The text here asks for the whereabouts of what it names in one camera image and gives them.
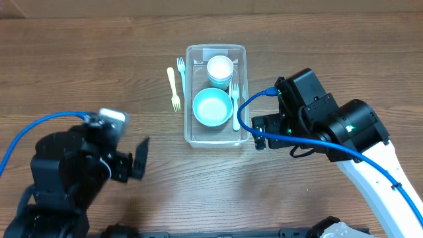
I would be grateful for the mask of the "green plastic fork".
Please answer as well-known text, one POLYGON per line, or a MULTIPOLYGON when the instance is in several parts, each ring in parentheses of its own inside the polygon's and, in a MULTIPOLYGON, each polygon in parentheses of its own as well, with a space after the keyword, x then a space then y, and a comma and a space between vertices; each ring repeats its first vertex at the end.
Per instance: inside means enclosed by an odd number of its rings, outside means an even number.
POLYGON ((239 109, 238 99, 239 99, 239 85, 237 83, 232 83, 231 86, 231 97, 233 99, 233 130, 239 131, 241 126, 238 121, 237 112, 239 109))

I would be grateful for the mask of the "yellow plastic fork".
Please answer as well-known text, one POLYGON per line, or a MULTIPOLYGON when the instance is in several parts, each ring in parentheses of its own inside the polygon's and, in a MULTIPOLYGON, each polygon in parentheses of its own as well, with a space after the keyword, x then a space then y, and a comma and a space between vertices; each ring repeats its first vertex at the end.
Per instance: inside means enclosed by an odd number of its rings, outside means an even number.
POLYGON ((175 81, 175 76, 174 76, 174 69, 172 67, 167 68, 167 76, 168 76, 169 83, 170 83, 170 86, 171 86, 171 91, 172 91, 171 102, 172 102, 174 111, 179 112, 181 110, 180 98, 179 98, 179 96, 177 95, 177 92, 176 92, 176 81, 175 81))

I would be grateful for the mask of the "green plastic cup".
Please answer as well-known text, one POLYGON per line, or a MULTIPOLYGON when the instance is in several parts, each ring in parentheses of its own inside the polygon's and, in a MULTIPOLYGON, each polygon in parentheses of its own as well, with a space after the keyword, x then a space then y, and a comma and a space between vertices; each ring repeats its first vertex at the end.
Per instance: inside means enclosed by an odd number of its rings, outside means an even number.
POLYGON ((230 83, 231 83, 231 78, 227 78, 227 79, 210 78, 210 85, 212 87, 221 89, 223 91, 226 91, 229 88, 230 83))

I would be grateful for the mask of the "pale green bowl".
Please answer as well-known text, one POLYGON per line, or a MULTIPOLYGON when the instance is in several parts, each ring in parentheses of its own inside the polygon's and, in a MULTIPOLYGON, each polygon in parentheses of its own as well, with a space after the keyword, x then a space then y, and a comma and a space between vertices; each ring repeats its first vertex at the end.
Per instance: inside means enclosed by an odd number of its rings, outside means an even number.
POLYGON ((229 95, 218 88, 201 90, 192 102, 194 117, 207 127, 218 127, 233 115, 233 103, 229 95))

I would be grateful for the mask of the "pink plastic cup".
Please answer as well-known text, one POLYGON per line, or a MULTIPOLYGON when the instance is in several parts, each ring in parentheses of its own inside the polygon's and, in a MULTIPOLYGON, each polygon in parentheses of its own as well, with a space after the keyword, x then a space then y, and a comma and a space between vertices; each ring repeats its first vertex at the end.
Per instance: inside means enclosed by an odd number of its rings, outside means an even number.
POLYGON ((227 56, 214 56, 207 64, 207 71, 214 77, 227 77, 233 73, 233 62, 227 56))

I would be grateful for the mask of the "blue plastic fork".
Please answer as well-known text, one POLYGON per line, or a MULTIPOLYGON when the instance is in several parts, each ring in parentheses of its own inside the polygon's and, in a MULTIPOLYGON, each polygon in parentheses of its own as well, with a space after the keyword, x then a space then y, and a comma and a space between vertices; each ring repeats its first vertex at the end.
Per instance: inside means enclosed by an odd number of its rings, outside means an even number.
POLYGON ((186 89, 186 75, 185 75, 186 66, 185 66, 185 63, 184 63, 184 60, 183 60, 182 57, 178 57, 176 59, 176 63, 177 63, 177 69, 178 69, 178 71, 180 73, 180 76, 181 76, 183 95, 185 95, 185 89, 186 89))

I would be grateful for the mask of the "white plastic spoon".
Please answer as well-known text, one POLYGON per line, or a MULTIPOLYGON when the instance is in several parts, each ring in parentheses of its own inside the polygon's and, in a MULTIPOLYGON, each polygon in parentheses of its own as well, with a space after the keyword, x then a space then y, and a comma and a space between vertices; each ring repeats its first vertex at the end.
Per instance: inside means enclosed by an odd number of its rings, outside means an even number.
POLYGON ((229 87, 228 87, 228 95, 231 98, 231 93, 232 93, 232 84, 233 84, 233 76, 231 76, 231 80, 229 82, 229 87))

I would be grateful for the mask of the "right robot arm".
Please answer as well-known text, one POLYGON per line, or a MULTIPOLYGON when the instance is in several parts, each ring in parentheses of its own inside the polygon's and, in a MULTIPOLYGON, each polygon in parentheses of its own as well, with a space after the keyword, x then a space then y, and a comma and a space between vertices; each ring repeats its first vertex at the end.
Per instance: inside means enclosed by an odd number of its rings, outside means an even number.
POLYGON ((300 147, 325 154, 353 182, 389 237, 422 236, 422 200, 406 177, 389 133, 361 100, 320 99, 295 114, 257 116, 246 128, 257 149, 300 147))

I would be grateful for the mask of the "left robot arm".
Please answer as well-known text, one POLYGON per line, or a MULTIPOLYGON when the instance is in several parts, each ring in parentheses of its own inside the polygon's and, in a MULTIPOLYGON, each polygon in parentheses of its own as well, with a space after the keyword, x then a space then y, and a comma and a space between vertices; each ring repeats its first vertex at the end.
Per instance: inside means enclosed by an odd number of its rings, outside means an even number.
POLYGON ((5 237, 86 237, 87 210, 108 180, 141 180, 149 139, 135 153, 117 150, 120 128, 110 124, 73 126, 49 134, 35 147, 33 184, 22 193, 5 237))

